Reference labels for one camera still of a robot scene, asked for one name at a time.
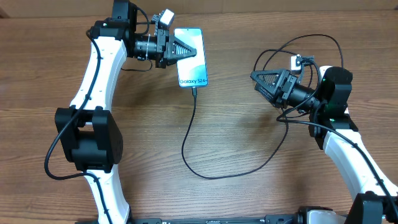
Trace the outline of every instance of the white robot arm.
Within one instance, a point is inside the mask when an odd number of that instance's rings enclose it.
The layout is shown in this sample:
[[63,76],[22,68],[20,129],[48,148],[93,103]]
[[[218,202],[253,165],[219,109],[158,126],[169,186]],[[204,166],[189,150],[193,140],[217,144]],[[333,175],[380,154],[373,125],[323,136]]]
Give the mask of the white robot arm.
[[[93,85],[90,100],[84,105],[86,94],[92,85],[98,66],[98,53],[91,43],[90,61],[76,97],[69,108],[59,108],[55,114],[58,132],[65,157],[74,162],[85,175],[98,208],[98,223],[132,223],[131,211],[124,198],[119,179],[118,163],[123,153],[123,138],[111,115],[111,106],[118,76],[127,57],[138,60],[154,60],[155,67],[165,68],[177,60],[193,57],[196,49],[169,34],[174,13],[168,9],[154,15],[149,24],[155,25],[155,35],[136,34],[137,10],[142,11],[128,0],[114,0],[112,18],[96,21],[89,35],[98,46],[101,61]],[[184,48],[183,54],[175,50]],[[67,126],[82,108],[74,127]],[[92,125],[93,131],[80,131],[85,125]]]
[[[311,137],[336,164],[354,201],[347,218],[327,208],[307,207],[299,210],[302,219],[298,218],[298,223],[381,223],[382,217],[397,223],[398,187],[372,159],[348,113],[353,74],[340,67],[318,68],[313,57],[295,55],[290,62],[291,70],[253,71],[255,89],[276,108],[292,106],[288,112],[298,109],[310,115],[310,122],[281,119],[283,115],[277,120],[309,125]],[[320,74],[316,90],[300,84],[303,68],[309,65],[314,65]]]

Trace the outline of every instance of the smartphone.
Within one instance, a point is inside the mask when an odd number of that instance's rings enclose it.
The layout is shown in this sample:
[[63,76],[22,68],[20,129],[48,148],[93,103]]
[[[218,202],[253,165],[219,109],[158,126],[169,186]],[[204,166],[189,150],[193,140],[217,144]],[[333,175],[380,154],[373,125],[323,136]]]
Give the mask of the smartphone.
[[180,87],[207,86],[205,44],[201,29],[176,28],[174,29],[174,36],[197,50],[196,56],[177,61]]

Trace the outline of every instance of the wooden table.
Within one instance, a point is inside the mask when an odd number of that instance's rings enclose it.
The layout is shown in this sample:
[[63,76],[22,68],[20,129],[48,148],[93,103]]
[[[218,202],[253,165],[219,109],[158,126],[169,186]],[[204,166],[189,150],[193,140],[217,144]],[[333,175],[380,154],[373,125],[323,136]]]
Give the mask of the wooden table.
[[[52,180],[43,163],[57,133],[55,110],[68,107],[87,66],[85,31],[99,19],[0,19],[0,223],[97,217],[86,180]],[[198,91],[186,145],[197,172],[236,174],[270,156],[285,128],[275,121],[279,112],[253,89],[254,61],[296,36],[321,33],[340,42],[345,67],[354,73],[351,116],[374,160],[398,183],[396,11],[177,15],[174,27],[201,27],[205,38],[210,84]],[[314,55],[319,65],[340,65],[326,38],[298,40],[288,49]],[[280,54],[269,67],[288,68],[289,62]],[[124,65],[146,66],[135,59]],[[340,173],[301,124],[290,125],[280,151],[260,171],[222,180],[193,175],[180,155],[192,108],[191,90],[179,88],[175,66],[121,72],[113,116],[124,139],[123,192],[136,218],[261,217],[293,213],[300,205],[348,213],[352,201]],[[60,144],[50,169],[76,172]]]

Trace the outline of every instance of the black joint housing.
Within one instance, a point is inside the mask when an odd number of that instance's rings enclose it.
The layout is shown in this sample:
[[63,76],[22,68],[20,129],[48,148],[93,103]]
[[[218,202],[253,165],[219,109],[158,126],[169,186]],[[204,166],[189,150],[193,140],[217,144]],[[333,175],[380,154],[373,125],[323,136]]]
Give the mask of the black joint housing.
[[134,56],[134,38],[137,25],[137,6],[129,0],[114,0],[112,17],[96,21],[91,28],[92,38],[114,37],[124,41],[127,57]]
[[319,87],[319,98],[327,101],[324,115],[343,115],[347,109],[347,101],[351,90],[353,74],[340,67],[328,68]]
[[[74,108],[58,108],[55,113],[55,125],[58,132],[76,113]],[[93,131],[80,131],[78,128],[92,122]],[[97,107],[95,110],[83,110],[79,117],[61,136],[65,157],[74,162],[76,169],[104,170],[111,172],[113,164],[118,164],[123,153],[123,137],[110,111]]]

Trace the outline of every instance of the black bracket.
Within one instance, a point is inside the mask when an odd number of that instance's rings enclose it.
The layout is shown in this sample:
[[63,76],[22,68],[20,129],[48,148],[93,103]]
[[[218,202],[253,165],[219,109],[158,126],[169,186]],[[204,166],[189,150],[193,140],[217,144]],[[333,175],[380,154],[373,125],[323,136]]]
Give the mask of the black bracket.
[[134,56],[135,31],[137,26],[137,6],[129,0],[114,0],[112,17],[96,21],[91,28],[92,38],[114,37],[123,40],[127,57]]
[[381,224],[382,200],[373,192],[357,194],[344,224]]
[[[58,108],[55,113],[55,125],[58,132],[77,112],[75,108]],[[87,122],[93,125],[93,131],[80,131]],[[122,134],[110,111],[97,107],[95,110],[83,110],[75,122],[61,137],[65,157],[74,162],[76,169],[104,170],[111,172],[113,164],[118,164],[123,153]]]
[[313,61],[314,58],[315,58],[314,56],[307,56],[307,57],[297,56],[296,63],[299,62],[301,64],[300,76],[297,79],[297,83],[298,84],[300,84],[301,81],[304,78],[304,67],[311,65],[311,63],[306,61],[306,60],[312,60]]

